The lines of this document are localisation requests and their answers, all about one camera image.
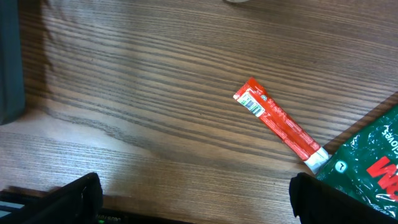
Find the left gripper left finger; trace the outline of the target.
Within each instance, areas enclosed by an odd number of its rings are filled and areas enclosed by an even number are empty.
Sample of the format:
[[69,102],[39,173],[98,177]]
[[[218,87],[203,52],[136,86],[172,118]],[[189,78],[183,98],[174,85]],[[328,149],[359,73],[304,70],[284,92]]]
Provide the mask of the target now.
[[1,223],[96,223],[103,189],[92,172],[44,197],[1,192]]

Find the green 3M gloves packet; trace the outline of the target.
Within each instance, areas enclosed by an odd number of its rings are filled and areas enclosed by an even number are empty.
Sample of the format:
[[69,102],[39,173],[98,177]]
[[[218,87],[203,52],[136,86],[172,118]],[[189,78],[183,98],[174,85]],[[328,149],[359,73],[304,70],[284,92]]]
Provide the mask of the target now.
[[397,219],[397,106],[344,142],[316,178]]

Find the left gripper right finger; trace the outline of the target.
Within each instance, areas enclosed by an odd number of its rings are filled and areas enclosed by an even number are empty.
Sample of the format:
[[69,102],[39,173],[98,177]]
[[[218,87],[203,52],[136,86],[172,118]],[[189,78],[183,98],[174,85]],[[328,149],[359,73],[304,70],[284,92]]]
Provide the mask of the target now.
[[397,220],[306,173],[291,178],[290,203],[302,224],[391,224]]

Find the green lid spice jar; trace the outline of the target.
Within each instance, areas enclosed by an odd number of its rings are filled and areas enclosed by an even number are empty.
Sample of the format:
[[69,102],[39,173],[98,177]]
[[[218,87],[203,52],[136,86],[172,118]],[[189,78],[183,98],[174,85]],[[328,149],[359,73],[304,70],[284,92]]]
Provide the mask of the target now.
[[243,3],[243,2],[248,2],[250,0],[225,0],[225,1],[230,3]]

